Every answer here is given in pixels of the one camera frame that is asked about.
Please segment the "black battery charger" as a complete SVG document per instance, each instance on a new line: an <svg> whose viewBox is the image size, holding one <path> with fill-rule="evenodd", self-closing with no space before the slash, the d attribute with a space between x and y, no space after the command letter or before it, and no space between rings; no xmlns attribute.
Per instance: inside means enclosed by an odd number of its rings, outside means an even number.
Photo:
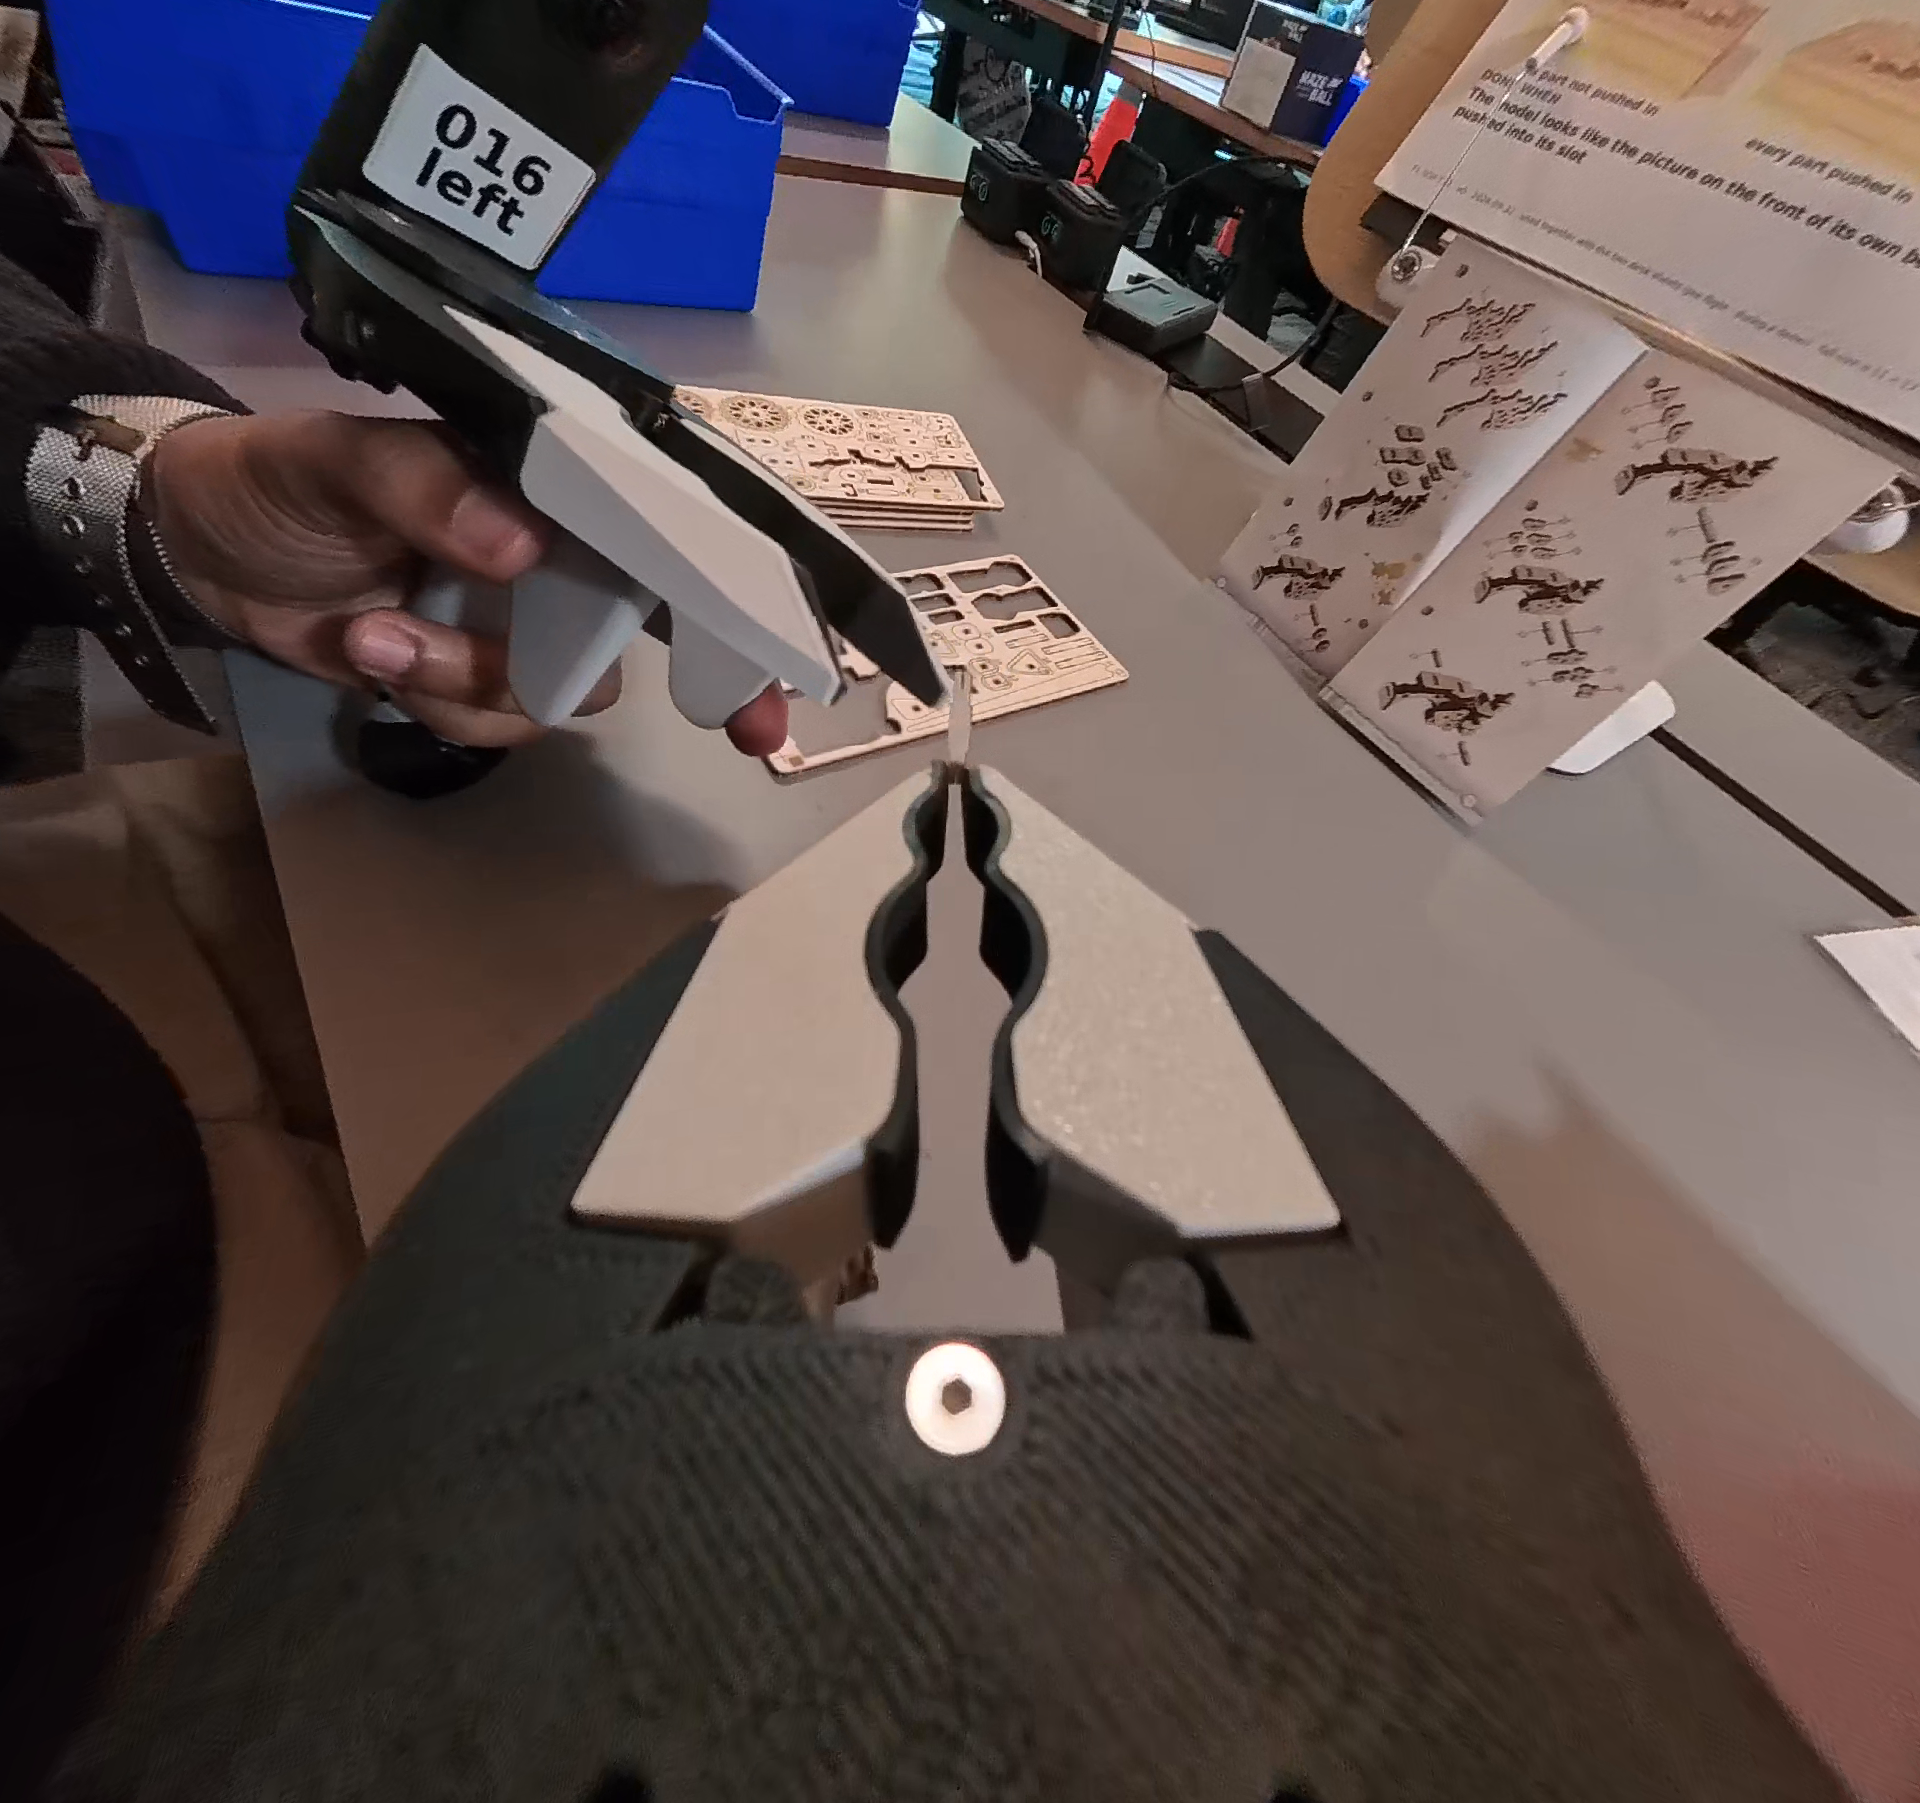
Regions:
<svg viewBox="0 0 1920 1803"><path fill-rule="evenodd" d="M996 244L1037 234L1056 176L1017 142L981 136L961 178L959 216Z"/></svg>
<svg viewBox="0 0 1920 1803"><path fill-rule="evenodd" d="M1049 181L1030 227L1043 280L1066 294L1096 296L1109 283L1124 233L1124 214L1096 186Z"/></svg>

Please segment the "person's black sweater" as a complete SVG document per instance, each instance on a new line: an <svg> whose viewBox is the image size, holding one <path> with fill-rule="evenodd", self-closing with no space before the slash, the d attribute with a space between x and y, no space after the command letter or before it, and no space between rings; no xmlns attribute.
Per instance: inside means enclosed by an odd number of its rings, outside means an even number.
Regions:
<svg viewBox="0 0 1920 1803"><path fill-rule="evenodd" d="M147 1608L213 1311L210 1172L171 1069L3 922L3 1799L39 1794Z"/></svg>

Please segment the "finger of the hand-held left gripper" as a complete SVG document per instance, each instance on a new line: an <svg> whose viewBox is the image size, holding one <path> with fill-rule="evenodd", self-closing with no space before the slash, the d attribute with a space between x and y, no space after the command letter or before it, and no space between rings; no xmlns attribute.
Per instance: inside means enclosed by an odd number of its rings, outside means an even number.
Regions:
<svg viewBox="0 0 1920 1803"><path fill-rule="evenodd" d="M514 585L520 703L585 701L658 611L677 707L743 707L775 683L822 703L840 697L834 633L779 545L584 376L463 309L449 316L538 405L516 482L554 537Z"/></svg>
<svg viewBox="0 0 1920 1803"><path fill-rule="evenodd" d="M947 703L947 674L898 579L783 480L701 418L676 410L676 390L625 351L591 336L568 342L563 365L606 393L642 436L690 469L719 500L796 563L804 594L834 633L920 703Z"/></svg>

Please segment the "dark game box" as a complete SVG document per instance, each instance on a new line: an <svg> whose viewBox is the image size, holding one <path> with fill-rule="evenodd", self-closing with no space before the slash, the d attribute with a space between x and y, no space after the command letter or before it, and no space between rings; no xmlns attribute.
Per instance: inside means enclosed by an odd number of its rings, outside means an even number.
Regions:
<svg viewBox="0 0 1920 1803"><path fill-rule="evenodd" d="M1321 149L1356 101L1363 63L1363 33L1279 0L1253 0L1219 105Z"/></svg>

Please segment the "wooden puzzle sheet with cutouts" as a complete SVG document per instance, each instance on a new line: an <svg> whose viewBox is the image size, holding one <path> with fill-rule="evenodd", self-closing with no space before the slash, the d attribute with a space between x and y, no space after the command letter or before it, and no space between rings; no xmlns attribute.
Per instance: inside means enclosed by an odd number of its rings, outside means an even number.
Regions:
<svg viewBox="0 0 1920 1803"><path fill-rule="evenodd" d="M976 724L1121 685L1125 666L1056 585L1016 552L900 572L933 655L965 685ZM789 696L789 737L766 760L779 780L838 769L947 735L947 710L920 703L877 664L841 647L848 682L836 703Z"/></svg>

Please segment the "white instruction booklet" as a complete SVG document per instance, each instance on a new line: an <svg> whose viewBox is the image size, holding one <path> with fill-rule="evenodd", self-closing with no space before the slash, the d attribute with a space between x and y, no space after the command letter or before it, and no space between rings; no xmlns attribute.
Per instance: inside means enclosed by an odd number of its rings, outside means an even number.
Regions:
<svg viewBox="0 0 1920 1803"><path fill-rule="evenodd" d="M1339 720L1475 823L1894 472L1493 248L1412 269L1219 579Z"/></svg>

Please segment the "large blue storage bin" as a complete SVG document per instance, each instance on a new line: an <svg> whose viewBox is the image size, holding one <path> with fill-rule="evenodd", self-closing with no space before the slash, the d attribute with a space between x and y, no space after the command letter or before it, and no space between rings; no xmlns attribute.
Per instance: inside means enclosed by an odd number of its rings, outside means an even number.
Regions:
<svg viewBox="0 0 1920 1803"><path fill-rule="evenodd" d="M69 135L102 202L187 269L283 280L301 159L368 29L294 0L43 0ZM706 29L556 242L551 296L750 312L787 96Z"/></svg>

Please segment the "grey desk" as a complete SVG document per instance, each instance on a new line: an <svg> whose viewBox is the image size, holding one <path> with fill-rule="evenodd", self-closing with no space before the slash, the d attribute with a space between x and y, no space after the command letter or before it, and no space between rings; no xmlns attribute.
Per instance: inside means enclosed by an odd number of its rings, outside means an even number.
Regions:
<svg viewBox="0 0 1920 1803"><path fill-rule="evenodd" d="M944 195L775 184L756 309L587 313L669 378L946 410L1009 547L1129 682L983 756L1226 932L1492 1191L1612 1383L1700 1577L1846 1782L1915 1799L1915 1057L1816 949L1877 903L1646 741L1472 830L1201 576L1267 458ZM798 782L622 701L413 806L337 696L232 655L366 1233L561 1029L934 746Z"/></svg>

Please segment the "person's left hand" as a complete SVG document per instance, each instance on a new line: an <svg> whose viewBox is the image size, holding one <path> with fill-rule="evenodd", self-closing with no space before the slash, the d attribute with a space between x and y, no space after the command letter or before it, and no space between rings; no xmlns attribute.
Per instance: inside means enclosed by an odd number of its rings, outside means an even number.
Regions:
<svg viewBox="0 0 1920 1803"><path fill-rule="evenodd" d="M141 503L185 594L254 653L381 689L458 746L539 739L508 685L507 646L412 609L428 567L507 585L552 535L440 424L208 418L156 444Z"/></svg>

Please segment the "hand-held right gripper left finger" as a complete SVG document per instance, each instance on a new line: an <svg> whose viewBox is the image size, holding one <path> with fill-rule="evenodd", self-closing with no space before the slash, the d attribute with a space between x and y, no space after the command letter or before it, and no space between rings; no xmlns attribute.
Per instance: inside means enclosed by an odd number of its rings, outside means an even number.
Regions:
<svg viewBox="0 0 1920 1803"><path fill-rule="evenodd" d="M891 1246L920 1172L918 1039L947 771L902 780L732 903L569 1213L722 1252Z"/></svg>

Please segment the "stack of wooden puzzle sheets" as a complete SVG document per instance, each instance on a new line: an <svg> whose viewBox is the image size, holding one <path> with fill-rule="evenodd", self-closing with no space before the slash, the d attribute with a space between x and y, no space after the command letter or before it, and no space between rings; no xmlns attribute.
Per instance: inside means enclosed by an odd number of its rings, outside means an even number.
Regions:
<svg viewBox="0 0 1920 1803"><path fill-rule="evenodd" d="M947 414L688 385L676 410L848 527L969 532L975 518L1003 508Z"/></svg>

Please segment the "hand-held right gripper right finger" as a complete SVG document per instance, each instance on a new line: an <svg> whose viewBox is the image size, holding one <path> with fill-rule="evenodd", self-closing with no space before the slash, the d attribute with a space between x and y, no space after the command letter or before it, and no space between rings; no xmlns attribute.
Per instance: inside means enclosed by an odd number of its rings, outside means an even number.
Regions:
<svg viewBox="0 0 1920 1803"><path fill-rule="evenodd" d="M996 1030L1007 1255L1138 1262L1324 1237L1339 1213L1182 909L996 769L959 778Z"/></svg>

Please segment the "black power adapter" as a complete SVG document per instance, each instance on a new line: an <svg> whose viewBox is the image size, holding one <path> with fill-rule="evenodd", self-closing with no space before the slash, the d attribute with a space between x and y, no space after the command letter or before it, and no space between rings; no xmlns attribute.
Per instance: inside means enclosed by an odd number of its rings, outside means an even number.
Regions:
<svg viewBox="0 0 1920 1803"><path fill-rule="evenodd" d="M1154 362L1205 338L1218 304L1161 271L1113 273L1088 304L1085 332Z"/></svg>

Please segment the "white stand base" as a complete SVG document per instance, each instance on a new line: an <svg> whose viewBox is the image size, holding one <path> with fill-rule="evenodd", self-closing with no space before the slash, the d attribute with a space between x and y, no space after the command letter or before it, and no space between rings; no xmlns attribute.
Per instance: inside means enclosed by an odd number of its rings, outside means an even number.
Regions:
<svg viewBox="0 0 1920 1803"><path fill-rule="evenodd" d="M1651 682L1628 696L1592 732L1547 764L1556 777L1583 778L1616 760L1647 735L1665 729L1677 713L1670 691Z"/></svg>

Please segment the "laminated paper sheet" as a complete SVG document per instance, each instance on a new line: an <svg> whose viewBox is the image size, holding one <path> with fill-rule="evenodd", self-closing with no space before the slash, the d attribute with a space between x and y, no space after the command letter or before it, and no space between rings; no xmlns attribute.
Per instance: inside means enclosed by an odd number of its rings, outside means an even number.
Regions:
<svg viewBox="0 0 1920 1803"><path fill-rule="evenodd" d="M1917 1050L1917 936L1917 921L1814 936L1814 946L1911 1050Z"/></svg>

